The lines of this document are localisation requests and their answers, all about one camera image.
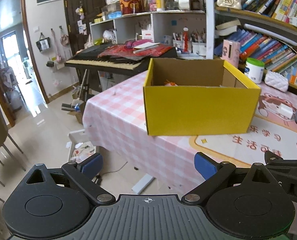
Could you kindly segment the yellow cardboard box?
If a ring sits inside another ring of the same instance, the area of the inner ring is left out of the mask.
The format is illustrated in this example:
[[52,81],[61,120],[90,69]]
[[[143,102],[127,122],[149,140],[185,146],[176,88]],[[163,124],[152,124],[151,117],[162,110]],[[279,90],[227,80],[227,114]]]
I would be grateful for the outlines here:
[[[164,86],[165,81],[177,86]],[[143,86],[150,136],[246,133],[261,89],[224,60],[152,58]]]

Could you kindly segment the black electronic keyboard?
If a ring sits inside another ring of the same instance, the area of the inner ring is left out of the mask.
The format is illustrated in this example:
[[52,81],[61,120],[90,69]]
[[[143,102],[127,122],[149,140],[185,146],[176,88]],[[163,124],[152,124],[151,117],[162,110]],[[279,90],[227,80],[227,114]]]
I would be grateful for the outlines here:
[[145,56],[140,60],[128,59],[122,56],[100,56],[106,49],[113,46],[100,45],[84,49],[68,59],[64,65],[79,70],[98,70],[113,74],[135,76],[149,68],[150,59],[153,56]]

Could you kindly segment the fortune god gift box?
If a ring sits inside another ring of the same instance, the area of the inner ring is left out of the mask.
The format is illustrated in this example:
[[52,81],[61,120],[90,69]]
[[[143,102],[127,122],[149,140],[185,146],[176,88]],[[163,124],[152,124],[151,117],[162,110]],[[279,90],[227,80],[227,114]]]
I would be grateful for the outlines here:
[[144,0],[119,0],[122,15],[144,12]]

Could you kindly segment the row of leaning books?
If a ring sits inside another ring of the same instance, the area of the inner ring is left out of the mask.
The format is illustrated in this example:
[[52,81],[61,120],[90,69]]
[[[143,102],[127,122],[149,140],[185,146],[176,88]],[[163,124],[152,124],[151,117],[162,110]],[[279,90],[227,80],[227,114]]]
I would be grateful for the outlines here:
[[228,36],[218,38],[214,55],[222,56],[224,40],[240,43],[239,64],[245,64],[251,57],[262,61],[265,69],[282,75],[297,71],[297,46],[252,30],[238,28]]

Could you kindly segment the white quilted purse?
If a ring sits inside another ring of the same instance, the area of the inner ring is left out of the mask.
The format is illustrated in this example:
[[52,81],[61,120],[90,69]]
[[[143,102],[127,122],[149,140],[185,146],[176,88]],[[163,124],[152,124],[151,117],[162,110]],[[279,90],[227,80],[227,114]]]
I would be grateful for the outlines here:
[[273,87],[281,92],[287,92],[289,81],[279,73],[268,71],[265,75],[264,82],[266,85]]

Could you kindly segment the pink cylindrical container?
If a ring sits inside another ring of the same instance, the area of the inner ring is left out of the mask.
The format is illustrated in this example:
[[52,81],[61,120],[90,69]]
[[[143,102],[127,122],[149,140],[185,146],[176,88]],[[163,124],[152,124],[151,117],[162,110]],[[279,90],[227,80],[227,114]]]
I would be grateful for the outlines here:
[[234,67],[238,68],[240,59],[240,47],[240,42],[224,40],[221,59],[229,62]]

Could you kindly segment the pink cartoon desk mat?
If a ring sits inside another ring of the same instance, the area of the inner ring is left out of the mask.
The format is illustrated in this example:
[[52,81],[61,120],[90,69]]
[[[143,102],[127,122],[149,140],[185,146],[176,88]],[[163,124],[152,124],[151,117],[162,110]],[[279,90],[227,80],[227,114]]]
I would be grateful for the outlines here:
[[297,95],[283,93],[265,84],[249,130],[244,134],[200,135],[189,144],[215,160],[227,160],[240,167],[264,163],[264,153],[271,151],[284,159],[297,159],[297,124],[279,115],[281,104],[297,111]]

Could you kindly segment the white jar green lid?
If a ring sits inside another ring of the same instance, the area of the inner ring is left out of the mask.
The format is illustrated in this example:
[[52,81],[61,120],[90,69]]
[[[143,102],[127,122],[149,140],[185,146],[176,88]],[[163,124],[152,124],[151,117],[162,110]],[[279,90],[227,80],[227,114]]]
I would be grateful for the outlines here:
[[263,61],[248,57],[244,74],[256,84],[260,84],[263,78],[265,64]]

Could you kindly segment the red cloth on keyboard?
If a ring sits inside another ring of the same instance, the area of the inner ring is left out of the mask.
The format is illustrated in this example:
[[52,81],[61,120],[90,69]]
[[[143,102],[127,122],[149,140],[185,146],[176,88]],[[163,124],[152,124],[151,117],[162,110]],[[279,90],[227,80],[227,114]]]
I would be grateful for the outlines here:
[[173,49],[172,46],[161,43],[141,49],[126,48],[124,44],[116,44],[105,49],[97,57],[121,57],[139,61],[146,57],[160,57],[171,49]]

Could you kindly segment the dark wooden door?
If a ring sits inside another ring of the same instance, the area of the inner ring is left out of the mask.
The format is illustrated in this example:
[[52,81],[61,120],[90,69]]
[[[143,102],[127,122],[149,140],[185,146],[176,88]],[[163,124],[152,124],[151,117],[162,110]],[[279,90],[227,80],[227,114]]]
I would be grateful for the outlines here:
[[65,18],[72,53],[84,48],[90,34],[90,23],[106,5],[106,0],[64,0]]

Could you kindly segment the pink plush pig toy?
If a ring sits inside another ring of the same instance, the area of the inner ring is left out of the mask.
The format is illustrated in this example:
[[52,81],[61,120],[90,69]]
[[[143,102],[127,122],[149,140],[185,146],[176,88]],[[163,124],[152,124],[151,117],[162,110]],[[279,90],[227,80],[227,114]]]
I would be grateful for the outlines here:
[[167,80],[164,82],[164,86],[174,87],[174,86],[177,86],[177,84],[175,82],[171,82],[171,81]]

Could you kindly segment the white power adapter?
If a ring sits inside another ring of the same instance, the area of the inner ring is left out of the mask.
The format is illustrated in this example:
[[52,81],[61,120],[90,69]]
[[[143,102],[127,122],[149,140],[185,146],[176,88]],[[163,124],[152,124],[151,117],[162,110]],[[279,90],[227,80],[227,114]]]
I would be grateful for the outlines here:
[[281,115],[285,119],[292,119],[292,117],[293,117],[293,108],[288,106],[288,105],[281,104],[279,106],[278,113],[279,113],[279,115]]

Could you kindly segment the white cubby shelf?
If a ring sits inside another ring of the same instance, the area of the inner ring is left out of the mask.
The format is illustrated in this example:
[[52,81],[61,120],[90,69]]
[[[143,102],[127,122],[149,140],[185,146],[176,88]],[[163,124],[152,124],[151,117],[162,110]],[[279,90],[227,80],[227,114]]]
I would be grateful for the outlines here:
[[203,11],[169,10],[143,12],[91,23],[90,35],[95,42],[103,39],[104,32],[113,32],[113,43],[124,44],[130,40],[150,40],[184,51],[183,31],[189,31],[187,54],[197,59],[212,59],[214,36]]

